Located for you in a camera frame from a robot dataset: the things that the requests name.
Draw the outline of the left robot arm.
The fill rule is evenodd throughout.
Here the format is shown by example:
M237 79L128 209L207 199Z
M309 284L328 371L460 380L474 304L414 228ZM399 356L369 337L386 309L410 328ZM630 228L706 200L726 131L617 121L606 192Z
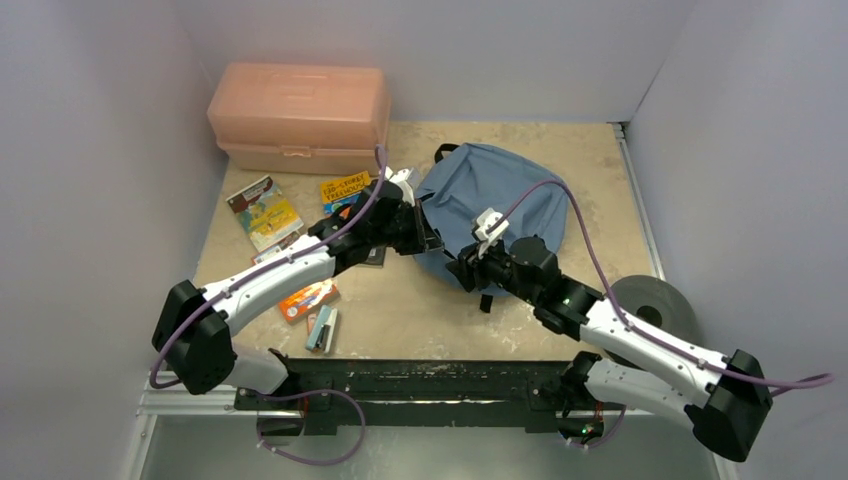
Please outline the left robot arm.
M297 399L298 382L283 356L239 350L234 337L297 291L363 263L376 247L417 255L442 249L443 241L421 201L405 200L397 185L373 182L353 206L319 220L271 259L204 287L178 283L168 292L153 334L159 356L150 385L183 385L193 395L220 385L241 387L258 392L272 408L289 407ZM175 379L158 380L163 363Z

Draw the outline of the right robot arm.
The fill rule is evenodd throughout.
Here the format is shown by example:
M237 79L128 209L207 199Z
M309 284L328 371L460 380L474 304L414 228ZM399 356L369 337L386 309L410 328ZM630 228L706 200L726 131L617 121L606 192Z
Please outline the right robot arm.
M690 427L701 445L745 461L771 410L758 360L727 356L681 340L628 313L610 297L563 274L538 237L486 251L469 245L446 265L468 292L495 285L532 306L540 323L626 359L621 365L590 352L574 357L560 378L563 407L591 401L626 405Z

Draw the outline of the orange treehouse book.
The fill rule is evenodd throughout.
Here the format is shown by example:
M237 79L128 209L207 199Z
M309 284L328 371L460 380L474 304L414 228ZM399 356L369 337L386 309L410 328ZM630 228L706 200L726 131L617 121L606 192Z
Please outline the orange treehouse book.
M263 263L266 260L276 256L283 250L289 248L300 237L300 232L295 231L284 237L281 241L259 252L252 258L254 265ZM278 308L283 316L283 319L294 324L308 315L317 313L323 305L338 299L340 292L334 280L328 279L321 282L313 283L303 289L298 290L291 296L282 300L278 304Z

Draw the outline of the yellow treehouse book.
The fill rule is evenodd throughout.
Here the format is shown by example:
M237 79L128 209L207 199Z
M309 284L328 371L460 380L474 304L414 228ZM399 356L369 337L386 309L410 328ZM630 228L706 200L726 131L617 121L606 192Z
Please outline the yellow treehouse book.
M330 216L344 205L355 203L362 190L369 186L372 179L367 171L321 182L319 192L323 213Z

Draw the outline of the blue backpack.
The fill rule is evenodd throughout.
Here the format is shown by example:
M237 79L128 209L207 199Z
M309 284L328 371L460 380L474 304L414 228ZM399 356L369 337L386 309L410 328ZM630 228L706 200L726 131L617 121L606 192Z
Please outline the blue backpack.
M487 209L507 216L498 253L534 245L548 256L562 246L568 200L547 168L502 148L479 143L443 144L415 189L426 220L443 248L414 256L427 273L454 288L448 264L476 242L474 222Z

